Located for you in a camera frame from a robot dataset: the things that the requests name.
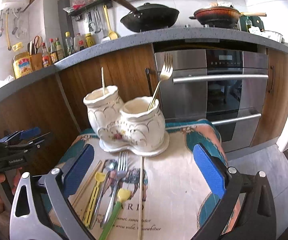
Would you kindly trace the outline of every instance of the oven handle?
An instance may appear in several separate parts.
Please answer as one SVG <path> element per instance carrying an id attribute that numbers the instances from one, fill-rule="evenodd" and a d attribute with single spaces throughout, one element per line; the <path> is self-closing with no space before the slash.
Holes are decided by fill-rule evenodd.
<path id="1" fill-rule="evenodd" d="M 240 121 L 245 121 L 245 120 L 249 120 L 249 119 L 253 119 L 253 118 L 258 118 L 261 117 L 262 115 L 260 113 L 257 114 L 251 114 L 251 115 L 247 115 L 247 116 L 243 116 L 243 117 L 236 117 L 236 118 L 231 118 L 231 119 L 224 119 L 224 120 L 220 120 L 220 121 L 213 121 L 211 122 L 213 125 L 223 125 L 223 124 L 229 124 L 229 123 L 234 123 L 234 122 L 240 122 Z M 175 127 L 167 127 L 166 130 L 174 130 L 174 129 L 181 129 L 181 128 L 185 128 L 185 127 L 194 127 L 197 126 L 199 124 L 186 124 L 186 125 L 181 125 L 181 126 L 175 126 Z"/>
<path id="2" fill-rule="evenodd" d="M 265 74 L 225 74 L 225 75 L 205 75 L 205 76 L 193 76 L 193 77 L 180 77 L 173 78 L 174 84 L 190 83 L 190 82 L 202 82 L 202 81 L 220 81 L 220 80 L 232 80 L 232 79 L 247 79 L 247 78 L 260 78 L 268 79 L 268 75 Z"/>

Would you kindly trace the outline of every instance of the gold fork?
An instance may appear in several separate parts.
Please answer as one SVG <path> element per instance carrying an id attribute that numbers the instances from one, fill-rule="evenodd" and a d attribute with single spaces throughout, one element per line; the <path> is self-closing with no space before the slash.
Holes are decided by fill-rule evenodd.
<path id="1" fill-rule="evenodd" d="M 149 104 L 148 106 L 148 109 L 147 111 L 149 111 L 154 103 L 155 103 L 155 99 L 156 99 L 156 95 L 157 95 L 157 91 L 160 87 L 160 84 L 162 81 L 164 80 L 168 80 L 171 75 L 173 73 L 173 55 L 169 55 L 167 52 L 164 54 L 164 65 L 163 65 L 163 68 L 162 68 L 162 71 L 160 73 L 160 80 L 156 86 L 156 89 L 154 91 L 154 95 L 152 97 L 152 100 L 151 100 L 151 103 Z"/>

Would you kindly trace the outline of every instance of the black frying pan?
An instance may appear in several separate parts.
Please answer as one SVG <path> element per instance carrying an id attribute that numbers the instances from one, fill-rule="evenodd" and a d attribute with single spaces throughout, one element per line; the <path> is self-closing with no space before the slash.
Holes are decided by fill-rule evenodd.
<path id="1" fill-rule="evenodd" d="M 171 27 L 177 20 L 179 11 L 162 4 L 145 3 L 135 8 L 126 0 L 113 0 L 129 9 L 120 22 L 133 32 L 145 32 L 150 30 Z"/>

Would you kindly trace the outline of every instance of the silver fork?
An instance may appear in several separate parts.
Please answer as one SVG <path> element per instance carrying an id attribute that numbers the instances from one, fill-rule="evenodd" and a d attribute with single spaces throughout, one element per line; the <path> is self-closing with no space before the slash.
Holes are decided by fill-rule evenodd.
<path id="1" fill-rule="evenodd" d="M 115 196 L 117 192 L 118 183 L 122 178 L 126 176 L 127 167 L 128 167 L 128 153 L 127 152 L 122 152 L 122 154 L 119 153 L 119 160 L 118 160 L 117 173 L 116 173 L 117 179 L 114 184 L 113 193 L 111 195 L 111 199 L 109 201 L 107 211 L 100 225 L 101 228 L 103 228 L 106 225 L 106 223 L 108 222 L 111 216 L 111 213 L 114 207 L 114 200 L 115 200 Z"/>
<path id="2" fill-rule="evenodd" d="M 152 97 L 151 103 L 148 106 L 147 111 L 149 111 L 155 103 L 155 99 L 156 99 L 157 92 L 158 92 L 161 82 L 164 80 L 168 80 L 171 77 L 172 73 L 173 73 L 173 55 L 170 55 L 169 53 L 166 52 L 164 54 L 164 65 L 160 73 L 160 80 L 156 86 L 154 95 Z"/>

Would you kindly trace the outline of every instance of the yellow plastic utensil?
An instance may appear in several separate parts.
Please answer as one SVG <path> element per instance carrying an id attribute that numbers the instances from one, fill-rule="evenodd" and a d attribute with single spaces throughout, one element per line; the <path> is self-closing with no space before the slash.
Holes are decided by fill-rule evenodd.
<path id="1" fill-rule="evenodd" d="M 92 193 L 92 196 L 90 198 L 90 202 L 89 202 L 89 205 L 88 205 L 88 208 L 87 208 L 87 212 L 86 212 L 86 215 L 83 219 L 83 223 L 86 227 L 89 227 L 89 224 L 90 224 L 90 221 L 92 219 L 92 215 L 93 215 L 93 210 L 94 210 L 94 207 L 95 207 L 95 202 L 96 202 L 96 199 L 97 199 L 97 194 L 99 192 L 99 186 L 101 184 L 101 182 L 103 182 L 105 180 L 105 173 L 102 173 L 102 172 L 96 172 L 95 174 L 95 179 L 96 179 L 96 185 L 93 189 L 93 193 Z"/>
<path id="2" fill-rule="evenodd" d="M 113 31 L 111 30 L 111 25 L 110 25 L 110 23 L 109 23 L 108 11 L 107 11 L 107 6 L 106 6 L 106 4 L 104 4 L 103 8 L 104 8 L 105 17 L 106 17 L 106 21 L 107 21 L 107 26 L 108 26 L 108 30 L 109 30 L 109 33 L 108 33 L 107 36 L 110 37 L 111 40 L 115 40 L 115 39 L 118 38 L 118 36 L 117 36 L 117 33 L 113 32 Z"/>
<path id="3" fill-rule="evenodd" d="M 109 218 L 107 224 L 104 226 L 103 232 L 100 235 L 98 240 L 105 240 L 107 238 L 107 236 L 108 236 L 109 232 L 111 231 L 111 228 L 113 227 L 113 224 L 117 218 L 117 215 L 118 215 L 120 209 L 122 208 L 122 202 L 128 200 L 130 195 L 131 195 L 130 190 L 123 189 L 123 188 L 119 189 L 119 191 L 117 192 L 117 202 L 114 206 L 111 217 Z"/>

